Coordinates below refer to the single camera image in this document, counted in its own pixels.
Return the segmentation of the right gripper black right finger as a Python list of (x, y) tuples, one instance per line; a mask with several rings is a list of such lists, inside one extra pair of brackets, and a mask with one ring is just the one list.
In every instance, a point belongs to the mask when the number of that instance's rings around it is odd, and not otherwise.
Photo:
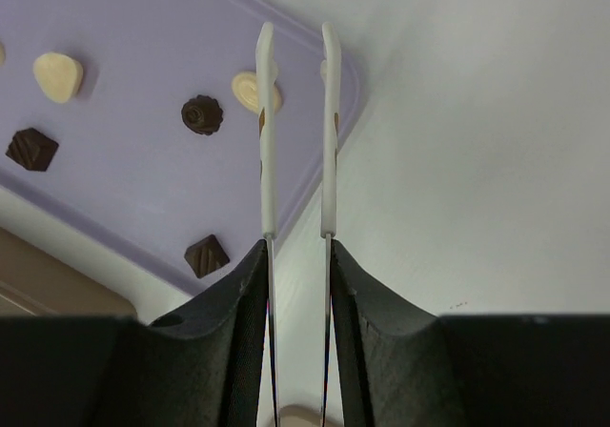
[(348, 426), (605, 426), (607, 315), (432, 315), (338, 241), (330, 287)]

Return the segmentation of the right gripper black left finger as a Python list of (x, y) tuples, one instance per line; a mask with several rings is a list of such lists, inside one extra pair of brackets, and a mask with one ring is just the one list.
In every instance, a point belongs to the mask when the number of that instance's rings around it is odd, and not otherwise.
[(268, 302), (256, 242), (227, 275), (151, 324), (5, 317), (5, 426), (253, 426)]

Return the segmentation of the white oval swirl chocolate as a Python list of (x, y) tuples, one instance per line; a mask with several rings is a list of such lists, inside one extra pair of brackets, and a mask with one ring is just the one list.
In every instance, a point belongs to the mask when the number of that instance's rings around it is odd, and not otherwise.
[[(237, 101), (247, 110), (258, 113), (258, 90), (256, 74), (253, 71), (241, 71), (232, 80), (232, 91)], [(277, 86), (273, 84), (274, 112), (278, 112), (283, 104), (282, 95)]]

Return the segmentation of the metal tongs white tips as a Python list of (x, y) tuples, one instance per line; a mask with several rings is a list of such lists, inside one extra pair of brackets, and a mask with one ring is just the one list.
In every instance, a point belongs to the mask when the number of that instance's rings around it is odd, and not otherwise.
[[(321, 193), (320, 236), (325, 241), (325, 321), (323, 386), (319, 410), (319, 424), (327, 423), (330, 335), (332, 317), (331, 265), (332, 242), (337, 228), (336, 167), (338, 152), (339, 100), (342, 70), (342, 49), (337, 32), (330, 22), (322, 25), (324, 60), (320, 65), (324, 93), (323, 166)], [(281, 424), (279, 415), (279, 387), (276, 336), (275, 298), (275, 239), (277, 236), (276, 136), (275, 136), (275, 81), (278, 76), (274, 58), (274, 25), (263, 24), (255, 49), (256, 85), (258, 102), (258, 133), (260, 151), (261, 229), (267, 247), (268, 266), (268, 334), (271, 365), (271, 385), (274, 424)]]

